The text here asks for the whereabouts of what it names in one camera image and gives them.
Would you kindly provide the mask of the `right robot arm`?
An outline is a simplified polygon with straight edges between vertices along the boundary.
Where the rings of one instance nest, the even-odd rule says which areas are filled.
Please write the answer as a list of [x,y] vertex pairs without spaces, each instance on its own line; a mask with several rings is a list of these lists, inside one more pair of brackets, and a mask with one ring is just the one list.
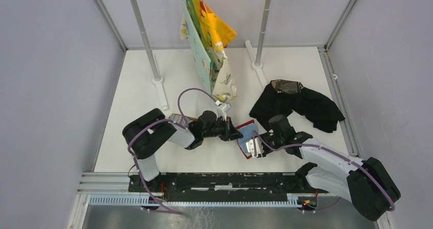
[[295,175],[295,186],[301,192],[312,188],[330,192],[350,202],[370,221],[395,209],[401,198],[397,185],[381,161],[344,154],[313,137],[296,132],[283,115],[270,119],[271,131],[253,132],[253,153],[285,151],[306,163]]

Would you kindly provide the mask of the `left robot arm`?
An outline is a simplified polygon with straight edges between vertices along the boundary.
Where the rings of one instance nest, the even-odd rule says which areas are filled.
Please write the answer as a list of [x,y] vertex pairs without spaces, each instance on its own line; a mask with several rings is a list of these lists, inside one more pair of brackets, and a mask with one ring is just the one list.
[[206,138],[218,137],[227,142],[244,137],[233,126],[230,117],[217,116],[213,111],[206,110],[197,119],[186,117],[178,121],[174,116],[167,118],[159,108],[152,109],[126,125],[122,135],[128,151],[134,157],[141,178],[140,184],[148,192],[154,192],[160,187],[160,171],[155,153],[166,142],[193,150],[202,145]]

